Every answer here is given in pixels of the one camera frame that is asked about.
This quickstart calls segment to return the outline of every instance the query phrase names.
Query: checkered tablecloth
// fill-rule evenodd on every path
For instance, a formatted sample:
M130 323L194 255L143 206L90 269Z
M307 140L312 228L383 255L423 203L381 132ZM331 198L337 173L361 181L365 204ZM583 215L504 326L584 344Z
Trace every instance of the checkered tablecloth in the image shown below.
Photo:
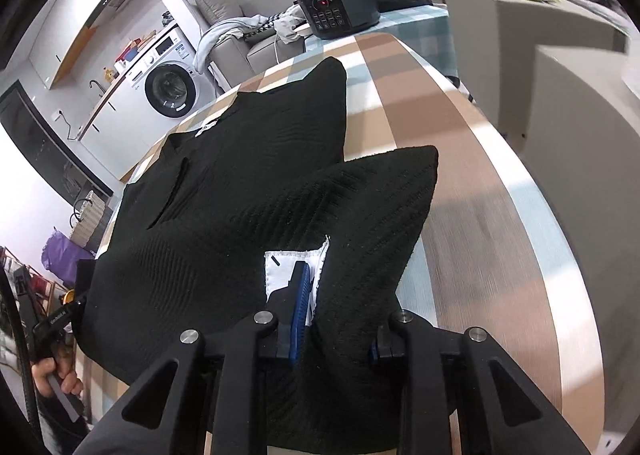
M439 73L458 76L446 7L418 6L381 13L380 21L375 26L357 34L370 32L392 34L433 65ZM322 40L312 35L305 40L305 48L308 51L315 50L334 41Z
M445 329L485 327L593 447L604 421L602 358L574 256L511 148L407 44L382 33L327 42L226 92L174 132L205 127L238 91L302 79L328 56L347 72L347 161L406 146L439 151L430 214L398 287L402 306ZM165 140L148 151L130 183L159 157ZM116 210L98 256L108 254L117 218ZM125 387L99 367L99 380L90 377L97 419Z

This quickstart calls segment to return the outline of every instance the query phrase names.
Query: purple bag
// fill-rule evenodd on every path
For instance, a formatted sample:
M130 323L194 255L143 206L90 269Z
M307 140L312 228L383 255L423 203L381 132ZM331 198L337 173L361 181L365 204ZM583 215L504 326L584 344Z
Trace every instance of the purple bag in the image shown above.
M53 228L53 234L42 249L42 265L56 275L65 287L76 286L76 264L78 260L91 260L94 255L66 238Z

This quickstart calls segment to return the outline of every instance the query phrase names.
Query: bottle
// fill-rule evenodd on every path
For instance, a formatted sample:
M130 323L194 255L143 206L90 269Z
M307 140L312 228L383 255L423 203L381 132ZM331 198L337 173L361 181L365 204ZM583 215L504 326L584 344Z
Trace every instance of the bottle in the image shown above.
M107 69L107 67L102 68L104 70L104 79L107 80L109 84L113 82L115 71L113 69Z

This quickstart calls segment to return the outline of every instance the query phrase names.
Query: washing machine door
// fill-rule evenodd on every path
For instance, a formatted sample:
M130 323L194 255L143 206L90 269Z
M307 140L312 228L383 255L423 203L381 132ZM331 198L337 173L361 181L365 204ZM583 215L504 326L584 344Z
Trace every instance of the washing machine door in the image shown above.
M145 80L146 99L168 118L186 116L196 101L196 85L189 72L178 64L161 64Z

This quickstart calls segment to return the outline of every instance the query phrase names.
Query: kitchen counter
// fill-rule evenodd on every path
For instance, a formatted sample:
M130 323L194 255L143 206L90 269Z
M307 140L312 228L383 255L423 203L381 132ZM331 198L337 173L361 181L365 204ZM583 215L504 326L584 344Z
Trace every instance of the kitchen counter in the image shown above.
M127 76L127 72L129 71L131 66L133 66L135 63L137 63L138 60L140 60L140 58L142 58L144 56L146 51L151 49L151 47L154 44L156 44L158 42L158 40L160 40L162 37L164 37L164 35L166 35L169 31L171 31L172 29L174 29L176 27L178 27L178 24L176 24L175 22L171 23L168 26L166 26L164 29L162 29L162 31L160 31L158 34L156 34L156 36L148 44L145 45L145 48L142 51L140 51L140 53L138 53L134 57L133 61L131 61L127 65L127 68L125 69L125 71L120 73L120 75L116 79L114 79L113 82L111 82L111 85L109 85L109 88L102 95L102 97L100 98L100 101L98 102L98 104L91 111L91 115L89 116L88 121L82 126L82 128L80 130L80 133L78 134L78 141L81 141L82 138L84 138L84 135L86 134L86 131L89 129L91 124L94 122L95 118L98 116L98 114L100 113L102 108L107 104L107 102L109 101L109 98L111 97L111 95L124 82L124 79Z

